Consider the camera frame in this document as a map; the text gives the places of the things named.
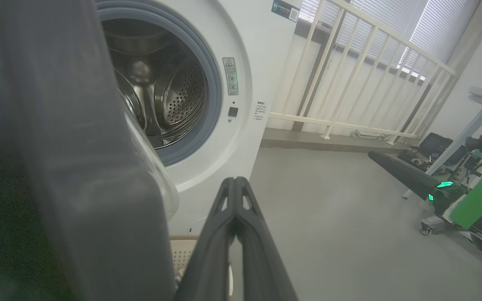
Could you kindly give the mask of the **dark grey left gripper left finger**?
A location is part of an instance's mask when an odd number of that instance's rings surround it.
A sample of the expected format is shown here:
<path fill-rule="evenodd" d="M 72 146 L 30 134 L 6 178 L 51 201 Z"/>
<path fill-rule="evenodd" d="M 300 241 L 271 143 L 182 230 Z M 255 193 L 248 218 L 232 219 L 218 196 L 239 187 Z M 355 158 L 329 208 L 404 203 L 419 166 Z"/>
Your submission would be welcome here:
<path fill-rule="evenodd" d="M 174 300 L 228 300 L 229 247 L 236 199 L 234 183 L 233 178 L 228 178 L 220 185 Z"/>

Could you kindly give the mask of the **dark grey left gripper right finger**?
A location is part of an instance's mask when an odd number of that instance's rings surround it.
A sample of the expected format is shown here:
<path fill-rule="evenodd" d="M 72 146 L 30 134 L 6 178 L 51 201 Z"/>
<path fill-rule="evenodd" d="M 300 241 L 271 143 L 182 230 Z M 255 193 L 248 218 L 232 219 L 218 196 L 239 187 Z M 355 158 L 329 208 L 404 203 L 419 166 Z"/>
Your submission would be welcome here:
<path fill-rule="evenodd" d="M 237 233 L 242 244 L 245 301 L 297 301 L 249 181 L 236 178 Z"/>

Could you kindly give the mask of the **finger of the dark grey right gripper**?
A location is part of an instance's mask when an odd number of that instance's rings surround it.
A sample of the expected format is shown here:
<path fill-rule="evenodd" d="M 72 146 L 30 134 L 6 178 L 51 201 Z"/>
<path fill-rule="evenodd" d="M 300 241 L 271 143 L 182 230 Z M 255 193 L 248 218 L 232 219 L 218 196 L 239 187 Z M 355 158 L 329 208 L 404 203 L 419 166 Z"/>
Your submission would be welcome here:
<path fill-rule="evenodd" d="M 426 199 L 441 183 L 440 180 L 425 173 L 421 173 L 420 170 L 415 169 L 400 160 L 396 160 L 391 156 L 387 156 L 384 153 L 370 151 L 368 152 L 368 156 L 400 183 L 405 185 L 411 192 L 422 199 Z"/>

